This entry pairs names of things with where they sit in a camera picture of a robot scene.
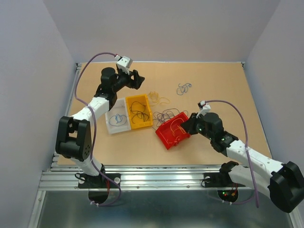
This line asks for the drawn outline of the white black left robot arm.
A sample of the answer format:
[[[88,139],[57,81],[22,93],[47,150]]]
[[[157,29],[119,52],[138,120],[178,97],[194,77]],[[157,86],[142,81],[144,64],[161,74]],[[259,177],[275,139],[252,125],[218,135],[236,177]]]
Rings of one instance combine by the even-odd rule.
[[[102,173],[102,164],[92,155],[91,125],[96,126],[97,119],[113,108],[118,91],[124,87],[137,90],[144,80],[137,70],[125,73],[121,69],[106,67],[101,71],[101,84],[91,102],[78,113],[59,120],[56,153],[73,160],[95,187],[103,186],[106,176]]]

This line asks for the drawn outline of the red plastic bin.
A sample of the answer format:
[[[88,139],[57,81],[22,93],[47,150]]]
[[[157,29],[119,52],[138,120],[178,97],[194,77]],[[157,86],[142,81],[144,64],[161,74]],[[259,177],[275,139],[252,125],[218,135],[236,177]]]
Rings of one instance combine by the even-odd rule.
[[[190,138],[190,134],[186,133],[180,126],[186,120],[188,120],[188,116],[184,112],[181,112],[157,128],[156,135],[167,150],[173,146],[177,146],[181,141]]]

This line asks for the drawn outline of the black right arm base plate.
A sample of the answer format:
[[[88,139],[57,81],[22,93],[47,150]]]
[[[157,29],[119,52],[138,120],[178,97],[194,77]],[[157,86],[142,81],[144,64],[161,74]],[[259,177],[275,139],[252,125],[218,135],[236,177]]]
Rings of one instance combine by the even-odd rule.
[[[236,185],[244,187],[242,184],[232,182],[227,174],[220,172],[205,172],[201,181],[201,186],[205,188],[232,188]]]

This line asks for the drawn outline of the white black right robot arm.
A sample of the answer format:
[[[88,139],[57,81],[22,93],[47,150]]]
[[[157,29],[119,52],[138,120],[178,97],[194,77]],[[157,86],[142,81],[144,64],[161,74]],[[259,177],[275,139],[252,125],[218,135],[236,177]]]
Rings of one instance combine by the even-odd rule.
[[[228,187],[240,184],[269,197],[281,211],[290,213],[304,200],[304,177],[299,167],[289,161],[275,161],[255,151],[224,130],[216,113],[192,113],[181,124],[190,135],[201,134],[211,147],[231,158],[219,172],[206,174],[205,187]]]

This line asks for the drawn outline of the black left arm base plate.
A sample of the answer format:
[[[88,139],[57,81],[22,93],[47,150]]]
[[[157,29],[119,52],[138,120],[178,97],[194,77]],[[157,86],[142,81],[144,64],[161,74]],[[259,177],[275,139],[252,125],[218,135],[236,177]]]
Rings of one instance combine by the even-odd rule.
[[[76,173],[75,177],[78,179],[78,188],[80,189],[117,189],[118,187],[111,181],[108,181],[101,175],[89,176],[84,173]]]

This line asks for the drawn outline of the yellow plastic bin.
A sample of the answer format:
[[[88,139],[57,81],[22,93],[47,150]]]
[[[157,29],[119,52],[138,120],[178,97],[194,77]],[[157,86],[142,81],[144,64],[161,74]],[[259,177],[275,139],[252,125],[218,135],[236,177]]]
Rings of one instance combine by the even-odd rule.
[[[128,96],[125,99],[131,130],[151,127],[153,125],[152,111],[147,94]]]

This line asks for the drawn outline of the white plastic bin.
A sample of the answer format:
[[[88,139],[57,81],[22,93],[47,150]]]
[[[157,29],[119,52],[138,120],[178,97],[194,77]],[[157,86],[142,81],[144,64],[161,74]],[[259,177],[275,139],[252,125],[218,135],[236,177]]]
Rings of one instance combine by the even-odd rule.
[[[117,99],[115,105],[105,114],[109,134],[122,133],[131,130],[126,99]]]

